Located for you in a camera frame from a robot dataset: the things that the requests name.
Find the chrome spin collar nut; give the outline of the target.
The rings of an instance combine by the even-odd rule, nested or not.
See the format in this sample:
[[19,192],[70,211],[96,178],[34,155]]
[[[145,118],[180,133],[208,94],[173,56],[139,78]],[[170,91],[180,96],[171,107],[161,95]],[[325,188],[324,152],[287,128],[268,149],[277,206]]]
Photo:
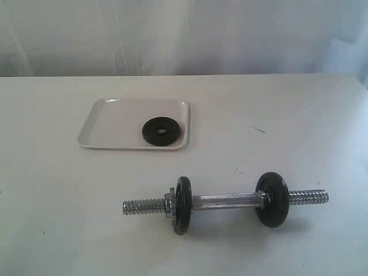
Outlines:
[[168,219],[171,219],[171,225],[176,223],[176,197],[175,188],[171,187],[169,192],[164,195],[165,213]]

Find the black plate without collar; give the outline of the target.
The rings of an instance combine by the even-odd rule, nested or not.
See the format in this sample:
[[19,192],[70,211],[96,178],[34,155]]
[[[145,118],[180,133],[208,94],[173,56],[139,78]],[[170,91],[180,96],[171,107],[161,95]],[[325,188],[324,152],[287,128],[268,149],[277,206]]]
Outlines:
[[284,179],[276,172],[264,173],[259,178],[255,191],[265,194],[264,206],[255,208],[260,222],[269,228],[280,227],[285,222],[290,208],[289,189]]

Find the white backdrop curtain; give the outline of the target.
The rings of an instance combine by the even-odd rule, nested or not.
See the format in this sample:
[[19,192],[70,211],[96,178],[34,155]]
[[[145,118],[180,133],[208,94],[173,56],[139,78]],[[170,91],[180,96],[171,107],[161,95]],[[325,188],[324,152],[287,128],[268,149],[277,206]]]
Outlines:
[[366,1],[2,1],[1,75],[367,75]]

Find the black weight plate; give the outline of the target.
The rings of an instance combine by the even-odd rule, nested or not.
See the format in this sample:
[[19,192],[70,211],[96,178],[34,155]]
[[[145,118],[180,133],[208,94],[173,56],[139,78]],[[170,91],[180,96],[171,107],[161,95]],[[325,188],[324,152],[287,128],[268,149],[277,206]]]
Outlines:
[[164,147],[176,142],[181,135],[181,127],[172,118],[155,117],[148,120],[141,130],[146,142],[151,145]]

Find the black plate with collar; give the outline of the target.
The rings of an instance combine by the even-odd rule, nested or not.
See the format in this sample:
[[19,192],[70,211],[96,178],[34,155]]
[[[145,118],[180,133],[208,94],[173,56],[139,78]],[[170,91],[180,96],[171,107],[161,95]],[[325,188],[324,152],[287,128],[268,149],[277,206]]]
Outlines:
[[188,177],[179,177],[175,190],[175,219],[172,223],[177,235],[184,235],[190,225],[193,199]]

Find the white rectangular tray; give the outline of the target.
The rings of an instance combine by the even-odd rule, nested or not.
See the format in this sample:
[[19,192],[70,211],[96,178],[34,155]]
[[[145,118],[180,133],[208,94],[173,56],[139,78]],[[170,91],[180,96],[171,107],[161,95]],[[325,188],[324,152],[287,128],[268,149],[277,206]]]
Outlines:
[[[143,135],[151,119],[165,117],[178,123],[179,136],[168,145],[153,145]],[[84,148],[106,150],[174,151],[186,146],[190,105],[178,99],[106,98],[96,101],[78,136]]]

